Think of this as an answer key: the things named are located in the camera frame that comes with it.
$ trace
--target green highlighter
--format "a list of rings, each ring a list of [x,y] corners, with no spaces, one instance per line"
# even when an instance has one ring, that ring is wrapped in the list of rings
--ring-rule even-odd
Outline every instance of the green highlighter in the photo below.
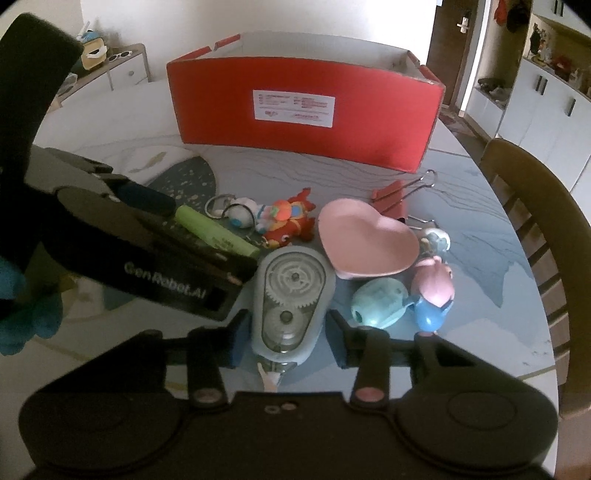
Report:
[[[254,245],[187,205],[180,206],[174,218],[210,247],[251,258],[256,258],[261,253]]]

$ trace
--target red cardboard box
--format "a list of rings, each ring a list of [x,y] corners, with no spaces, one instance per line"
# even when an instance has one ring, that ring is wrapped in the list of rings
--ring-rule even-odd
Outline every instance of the red cardboard box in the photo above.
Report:
[[[408,50],[297,33],[235,35],[167,65],[183,142],[415,172],[444,85]]]

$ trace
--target sunglasses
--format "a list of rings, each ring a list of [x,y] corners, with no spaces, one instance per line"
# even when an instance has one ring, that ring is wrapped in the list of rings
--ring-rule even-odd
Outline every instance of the sunglasses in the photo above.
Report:
[[[122,51],[121,53],[111,55],[109,57],[109,61],[115,61],[117,59],[124,59],[125,57],[129,57],[133,52],[131,50]]]

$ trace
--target light blue pencil sharpener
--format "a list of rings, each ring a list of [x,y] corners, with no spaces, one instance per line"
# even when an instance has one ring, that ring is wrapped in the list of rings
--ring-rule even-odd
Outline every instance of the light blue pencil sharpener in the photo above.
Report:
[[[376,278],[353,295],[353,319],[364,326],[385,329],[406,312],[408,290],[394,278]]]

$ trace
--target white cabinet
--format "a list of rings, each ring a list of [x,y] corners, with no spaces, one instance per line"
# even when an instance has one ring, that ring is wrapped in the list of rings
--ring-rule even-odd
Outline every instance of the white cabinet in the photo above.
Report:
[[[591,37],[591,28],[563,0],[534,0],[532,11],[538,17],[552,20]]]
[[[591,102],[583,95],[572,92],[564,118],[560,135],[545,164],[564,186],[572,190],[591,157]]]
[[[502,138],[520,145],[542,98],[541,87],[544,81],[549,81],[551,77],[550,73],[530,61],[521,60],[513,92],[499,128]]]
[[[148,72],[146,72],[144,64],[144,56],[137,55],[122,63],[118,67],[109,71],[111,76],[111,83],[113,90],[118,90],[126,87],[137,85],[143,80],[148,79]]]
[[[544,78],[538,90],[540,95],[533,118],[519,146],[545,163],[562,133],[574,92],[553,76]]]
[[[534,15],[548,18],[550,20],[558,21],[560,18],[560,8],[564,6],[564,2],[560,0],[534,0],[532,11]]]
[[[62,106],[70,105],[83,98],[106,93],[111,91],[111,81],[107,75],[101,75],[95,78],[92,82],[84,85],[80,90],[72,93],[68,98],[61,101]]]
[[[528,60],[521,60],[500,136],[530,152],[573,190],[591,157],[590,126],[591,101],[587,97]],[[591,168],[587,169],[591,197]],[[576,187],[579,196],[581,188]]]
[[[470,95],[466,113],[482,128],[489,138],[495,138],[503,116],[503,109],[500,106],[479,89],[474,89],[472,95]]]

